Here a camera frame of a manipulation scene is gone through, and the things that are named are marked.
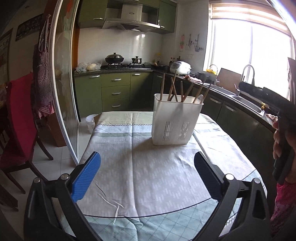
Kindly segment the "person's right hand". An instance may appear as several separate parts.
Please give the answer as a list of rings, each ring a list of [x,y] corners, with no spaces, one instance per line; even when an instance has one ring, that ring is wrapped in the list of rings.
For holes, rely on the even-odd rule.
[[[278,121],[275,121],[273,123],[273,127],[276,129],[273,135],[273,138],[274,138],[273,158],[276,160],[282,154],[282,147],[280,146],[280,132],[278,127]],[[295,129],[289,128],[285,132],[285,137],[287,138],[288,144],[293,148],[295,152]],[[295,176],[296,176],[296,173],[295,173],[295,157],[294,157],[290,172],[287,174],[285,181],[290,184],[295,184]]]

